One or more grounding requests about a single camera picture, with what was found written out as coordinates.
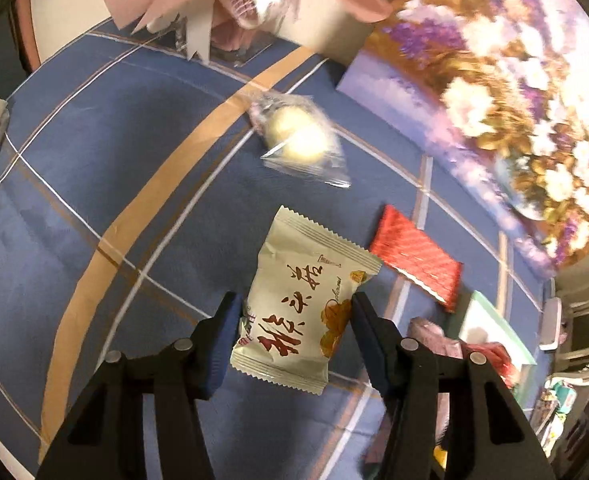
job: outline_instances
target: white snack wrapper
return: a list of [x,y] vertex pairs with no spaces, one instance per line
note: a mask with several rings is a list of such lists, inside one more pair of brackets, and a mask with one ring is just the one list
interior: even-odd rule
[[258,254],[230,364],[270,383],[320,395],[357,287],[382,262],[281,206]]

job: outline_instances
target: silver rivet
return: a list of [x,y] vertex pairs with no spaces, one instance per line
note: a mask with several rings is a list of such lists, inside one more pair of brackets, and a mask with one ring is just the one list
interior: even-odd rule
[[470,354],[470,361],[475,363],[476,365],[484,365],[486,364],[486,356],[483,355],[481,352],[473,352]]
[[121,352],[119,350],[111,350],[106,354],[106,362],[110,364],[118,363],[121,359]]
[[419,348],[419,343],[417,343],[412,337],[407,337],[401,340],[401,348],[408,352],[414,352]]
[[192,341],[190,337],[185,337],[183,339],[177,339],[174,344],[175,350],[179,350],[180,352],[185,352],[186,350],[190,350],[192,348]]

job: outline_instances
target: red wrapper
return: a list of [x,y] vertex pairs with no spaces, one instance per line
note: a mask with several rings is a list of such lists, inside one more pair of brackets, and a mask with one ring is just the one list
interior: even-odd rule
[[455,310],[463,264],[454,260],[393,206],[387,205],[370,252]]

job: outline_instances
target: floral painting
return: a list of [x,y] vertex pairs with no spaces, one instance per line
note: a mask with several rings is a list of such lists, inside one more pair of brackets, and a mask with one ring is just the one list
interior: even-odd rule
[[339,90],[436,156],[540,276],[589,253],[589,18],[575,0],[395,0]]

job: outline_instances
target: blue tablecloth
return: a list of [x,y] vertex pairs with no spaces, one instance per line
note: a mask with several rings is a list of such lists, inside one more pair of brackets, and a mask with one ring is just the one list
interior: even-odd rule
[[[537,351],[542,283],[456,181],[334,90],[341,65],[279,40],[241,68],[206,67],[175,55],[170,36],[149,39],[103,23],[10,99],[0,153],[0,439],[28,470],[52,437],[42,420],[56,420],[57,399],[60,407],[74,402],[102,350],[157,352],[190,335],[226,290],[248,291],[282,204],[365,247],[386,203],[413,218],[464,263],[468,289],[505,305],[541,363],[527,384],[524,407],[532,406],[549,364]],[[247,117],[221,112],[248,80],[275,73],[276,90],[312,95],[337,123],[350,189],[265,168]],[[177,158],[190,136],[212,145],[195,142]],[[191,157],[187,175],[169,184]],[[167,194],[158,212],[146,209],[147,192]],[[106,243],[129,236],[126,254]],[[402,332],[415,316],[446,322],[441,307],[392,269],[364,289]],[[230,368],[198,406],[217,478],[360,478],[383,404],[364,382],[350,327],[331,371],[317,397]]]

